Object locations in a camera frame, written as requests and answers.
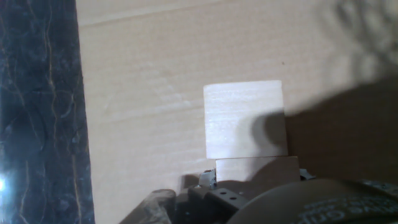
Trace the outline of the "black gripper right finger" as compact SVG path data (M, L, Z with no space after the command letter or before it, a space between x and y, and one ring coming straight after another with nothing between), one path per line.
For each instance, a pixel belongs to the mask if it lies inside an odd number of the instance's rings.
M316 178L314 175L310 174L308 172L308 170L306 170L306 169L299 169L299 171L300 171L300 180L301 181L312 180L312 179Z

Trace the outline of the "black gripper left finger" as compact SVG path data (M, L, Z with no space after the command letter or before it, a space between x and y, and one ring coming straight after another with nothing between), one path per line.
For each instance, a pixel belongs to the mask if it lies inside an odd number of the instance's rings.
M214 169L195 180L179 195L171 189L151 192L121 224L227 223L248 203L242 195L219 187Z

